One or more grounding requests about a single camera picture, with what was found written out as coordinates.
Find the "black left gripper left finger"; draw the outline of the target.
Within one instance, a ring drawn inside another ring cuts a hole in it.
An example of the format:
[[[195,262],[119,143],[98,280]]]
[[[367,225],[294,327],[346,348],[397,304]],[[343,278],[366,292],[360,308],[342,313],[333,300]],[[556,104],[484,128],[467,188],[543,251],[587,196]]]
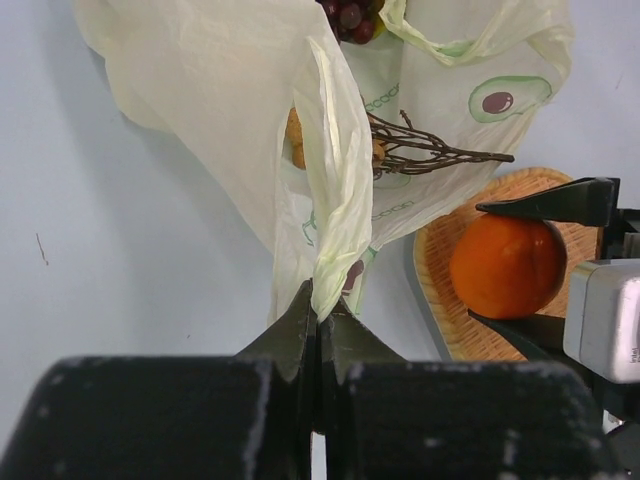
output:
[[[317,315],[311,306],[312,293],[312,281],[305,280],[286,311],[235,357],[269,360],[286,382],[293,382],[308,357],[315,361]]]

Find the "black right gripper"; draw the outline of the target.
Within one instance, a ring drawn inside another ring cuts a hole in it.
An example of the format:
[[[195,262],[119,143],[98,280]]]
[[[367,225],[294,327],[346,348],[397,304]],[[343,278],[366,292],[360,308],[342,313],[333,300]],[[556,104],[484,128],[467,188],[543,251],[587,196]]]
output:
[[[475,209],[505,217],[606,226],[600,232],[597,258],[638,259],[639,210],[617,211],[619,185],[618,178],[585,177],[518,199],[478,203]],[[506,339],[527,360],[566,357],[562,317],[534,314],[496,320],[470,309],[467,313]]]

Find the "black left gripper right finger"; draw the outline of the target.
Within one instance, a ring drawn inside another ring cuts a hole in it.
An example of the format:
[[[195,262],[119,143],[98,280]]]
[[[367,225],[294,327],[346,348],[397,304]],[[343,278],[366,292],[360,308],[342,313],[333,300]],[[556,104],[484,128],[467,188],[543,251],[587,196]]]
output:
[[[322,365],[342,385],[349,370],[363,364],[402,363],[405,359],[386,345],[340,299],[319,325]]]

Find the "orange fake persimmon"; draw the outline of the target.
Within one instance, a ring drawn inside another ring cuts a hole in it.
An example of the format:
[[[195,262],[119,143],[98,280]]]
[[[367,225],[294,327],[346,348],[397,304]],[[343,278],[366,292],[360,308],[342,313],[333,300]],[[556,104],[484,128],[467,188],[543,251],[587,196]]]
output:
[[[553,224],[484,214],[457,242],[449,275],[468,309],[510,320],[548,305],[561,289],[566,267],[565,243]]]

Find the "pale green plastic bag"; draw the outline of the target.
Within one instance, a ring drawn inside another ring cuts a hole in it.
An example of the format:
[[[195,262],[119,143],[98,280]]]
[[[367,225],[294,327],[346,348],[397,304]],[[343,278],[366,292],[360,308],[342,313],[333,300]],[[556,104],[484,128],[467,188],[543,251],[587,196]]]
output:
[[[338,42],[313,1],[76,1],[134,123],[178,137],[273,254],[272,318],[300,284],[357,308],[381,247],[460,206],[498,162],[372,170],[368,113],[448,145],[513,153],[571,71],[565,1],[389,1]]]

